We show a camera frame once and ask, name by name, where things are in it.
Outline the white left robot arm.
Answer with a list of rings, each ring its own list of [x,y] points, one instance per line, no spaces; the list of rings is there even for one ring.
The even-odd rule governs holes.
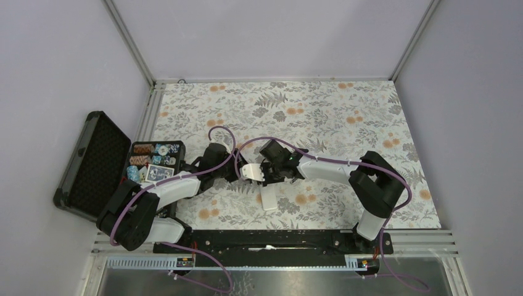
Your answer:
[[[187,226],[175,218],[161,218],[157,213],[181,199],[190,199],[213,187],[218,179],[235,182],[238,150],[229,151],[211,143],[203,156],[185,165],[177,175],[161,181],[138,184],[122,182],[96,220],[98,230],[108,235],[110,243],[127,251],[145,243],[167,243],[176,253],[191,247]]]

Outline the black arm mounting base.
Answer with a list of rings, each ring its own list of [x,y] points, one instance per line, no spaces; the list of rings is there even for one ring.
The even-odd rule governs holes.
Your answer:
[[[193,230],[176,249],[164,244],[156,254],[186,254],[193,247],[226,267],[341,267],[347,255],[377,258],[393,254],[389,234],[367,241],[351,230]]]

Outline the white remote control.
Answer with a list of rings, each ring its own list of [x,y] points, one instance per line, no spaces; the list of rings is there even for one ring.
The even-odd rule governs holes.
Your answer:
[[[260,188],[262,209],[266,212],[278,209],[278,201],[276,197],[276,185],[268,184]]]

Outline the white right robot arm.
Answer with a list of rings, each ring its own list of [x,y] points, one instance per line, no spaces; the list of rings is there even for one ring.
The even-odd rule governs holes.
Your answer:
[[[350,186],[363,206],[363,214],[355,226],[353,244],[363,254],[378,246],[378,236],[407,183],[392,166],[375,151],[368,151],[360,161],[317,157],[306,150],[289,151],[277,140],[269,140],[260,149],[262,185],[295,179],[323,179]]]

